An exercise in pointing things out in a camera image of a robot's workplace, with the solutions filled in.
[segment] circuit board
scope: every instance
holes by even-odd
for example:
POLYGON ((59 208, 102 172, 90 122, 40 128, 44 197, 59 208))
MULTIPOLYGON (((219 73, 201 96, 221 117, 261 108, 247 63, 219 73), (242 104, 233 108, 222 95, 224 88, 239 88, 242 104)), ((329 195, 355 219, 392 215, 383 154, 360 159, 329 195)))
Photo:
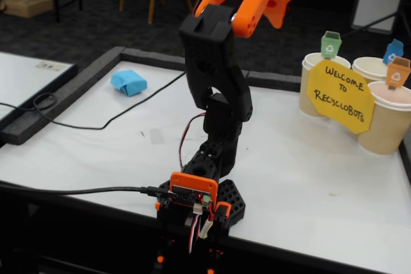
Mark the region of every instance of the circuit board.
POLYGON ((177 194, 173 197, 173 202, 181 205, 193 206, 195 203, 204 205, 206 200, 210 200, 210 193, 188 189, 187 187, 173 186, 172 192, 177 194))

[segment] black cable on table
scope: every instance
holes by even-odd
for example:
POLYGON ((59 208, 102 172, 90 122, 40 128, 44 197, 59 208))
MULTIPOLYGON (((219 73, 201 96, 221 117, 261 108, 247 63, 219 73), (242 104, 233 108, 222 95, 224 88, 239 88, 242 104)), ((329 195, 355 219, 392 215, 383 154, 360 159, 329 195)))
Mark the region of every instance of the black cable on table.
MULTIPOLYGON (((43 93, 43 94, 41 94, 41 96, 46 96, 46 95, 49 96, 53 101, 52 101, 50 104, 47 104, 47 105, 44 106, 44 107, 38 108, 38 110, 48 109, 48 108, 54 106, 54 105, 57 103, 57 98, 54 96, 54 94, 52 94, 52 93, 43 93)), ((17 110, 21 110, 21 111, 23 111, 23 112, 36 112, 36 111, 37 111, 36 108, 17 107, 17 106, 14 106, 14 105, 11 105, 11 104, 7 104, 7 103, 0 103, 0 105, 2 105, 2 106, 7 106, 7 107, 11 107, 11 108, 14 108, 14 109, 17 109, 17 110)))
POLYGON ((142 100, 142 101, 140 101, 140 102, 132 105, 132 106, 129 107, 128 109, 122 111, 122 112, 119 113, 118 115, 116 115, 116 116, 114 116, 113 118, 109 119, 109 120, 106 122, 105 125, 103 125, 102 127, 99 127, 99 128, 93 128, 93 127, 90 127, 90 126, 75 126, 75 125, 71 125, 71 124, 65 124, 65 123, 61 123, 61 122, 54 121, 53 119, 51 119, 51 118, 49 118, 48 116, 44 115, 44 114, 41 112, 41 110, 45 110, 45 109, 47 109, 47 108, 49 108, 49 107, 52 107, 52 106, 57 102, 56 97, 55 97, 54 94, 52 94, 52 93, 43 93, 43 94, 37 96, 37 97, 33 100, 33 106, 34 106, 34 108, 21 108, 21 107, 13 106, 13 105, 11 105, 11 104, 7 104, 7 103, 0 103, 0 105, 12 107, 12 108, 15 108, 15 109, 18 109, 18 110, 22 110, 22 111, 25 111, 25 112, 37 111, 37 112, 40 114, 40 116, 42 116, 44 119, 47 119, 49 122, 51 122, 51 123, 53 123, 53 124, 60 125, 60 126, 65 126, 65 127, 67 127, 67 128, 76 128, 76 129, 79 129, 79 130, 96 130, 96 131, 98 131, 98 130, 104 130, 106 127, 108 127, 108 125, 109 125, 111 122, 113 122, 114 120, 116 120, 118 117, 120 117, 120 116, 124 115, 125 113, 129 112, 129 111, 132 110, 134 107, 137 107, 137 106, 139 106, 140 104, 143 104, 144 102, 147 102, 149 99, 151 99, 152 97, 154 97, 156 94, 160 93, 160 92, 163 91, 165 88, 169 87, 170 85, 172 85, 173 83, 175 83, 177 80, 179 80, 180 78, 182 78, 185 74, 186 74, 186 72, 181 73, 181 74, 178 75, 176 78, 174 78, 172 81, 170 81, 169 83, 167 83, 166 85, 164 85, 163 87, 161 87, 160 89, 158 89, 157 91, 155 91, 153 94, 149 95, 149 96, 148 96, 147 98, 145 98, 144 100, 142 100), (47 97, 49 97, 49 98, 52 98, 52 99, 53 99, 53 102, 50 103, 50 104, 48 104, 47 106, 39 107, 38 101, 39 101, 40 99, 43 99, 45 96, 47 96, 47 97))
POLYGON ((174 193, 167 190, 160 189, 158 187, 103 187, 101 189, 80 189, 75 191, 56 191, 50 189, 33 189, 31 187, 20 187, 13 185, 0 184, 0 191, 8 192, 22 192, 22 193, 37 193, 37 194, 50 194, 50 195, 83 195, 83 194, 95 194, 95 193, 107 193, 107 192, 140 192, 141 194, 147 194, 149 196, 168 198, 174 196, 174 193))

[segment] yellow sign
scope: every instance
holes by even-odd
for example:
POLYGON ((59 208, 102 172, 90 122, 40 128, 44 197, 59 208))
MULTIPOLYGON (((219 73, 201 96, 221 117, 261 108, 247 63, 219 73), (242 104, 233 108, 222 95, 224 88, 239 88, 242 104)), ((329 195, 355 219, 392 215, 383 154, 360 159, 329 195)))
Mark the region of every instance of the yellow sign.
POLYGON ((364 77, 331 60, 310 70, 307 95, 317 111, 346 126, 353 133, 370 128, 374 97, 364 77))

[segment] blue cube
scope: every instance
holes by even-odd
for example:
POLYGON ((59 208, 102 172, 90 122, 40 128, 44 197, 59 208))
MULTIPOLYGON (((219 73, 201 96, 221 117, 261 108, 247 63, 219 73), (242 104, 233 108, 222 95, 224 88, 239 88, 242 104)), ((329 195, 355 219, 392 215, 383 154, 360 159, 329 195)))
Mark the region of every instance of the blue cube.
POLYGON ((111 84, 127 96, 133 96, 147 89, 147 81, 133 70, 114 73, 111 84))

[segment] white table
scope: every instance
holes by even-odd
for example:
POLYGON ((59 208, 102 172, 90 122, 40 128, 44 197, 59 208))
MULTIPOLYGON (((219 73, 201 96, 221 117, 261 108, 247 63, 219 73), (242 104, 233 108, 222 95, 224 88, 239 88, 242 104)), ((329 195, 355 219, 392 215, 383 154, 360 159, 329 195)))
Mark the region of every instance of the white table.
MULTIPOLYGON (((57 118, 101 126, 180 74, 121 62, 148 89, 127 98, 111 74, 57 118)), ((252 119, 244 124, 234 180, 245 217, 230 236, 387 273, 410 273, 411 190, 399 153, 377 156, 331 120, 298 109, 299 94, 251 88, 252 119)), ((199 114, 185 77, 115 120, 104 131, 49 124, 22 146, 0 148, 0 180, 42 189, 159 185, 179 170, 178 146, 199 114)), ((187 162, 206 140, 196 119, 184 143, 187 162)), ((156 217, 155 200, 138 193, 77 196, 156 217)))

